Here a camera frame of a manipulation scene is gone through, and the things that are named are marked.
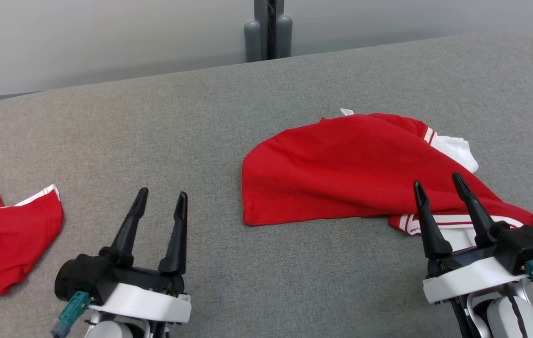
clothing tag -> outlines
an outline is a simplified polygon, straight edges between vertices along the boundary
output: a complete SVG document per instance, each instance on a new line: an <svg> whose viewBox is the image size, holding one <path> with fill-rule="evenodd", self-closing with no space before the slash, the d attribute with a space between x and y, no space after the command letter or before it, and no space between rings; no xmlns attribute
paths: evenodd
<svg viewBox="0 0 533 338"><path fill-rule="evenodd" d="M340 108L340 110L341 110L341 113L344 114L345 116L354 115L354 111L353 110L343 109L343 108Z"/></svg>
<svg viewBox="0 0 533 338"><path fill-rule="evenodd" d="M180 293L178 295L178 299L183 300L185 302L191 302L191 296L190 295L183 295L182 293Z"/></svg>

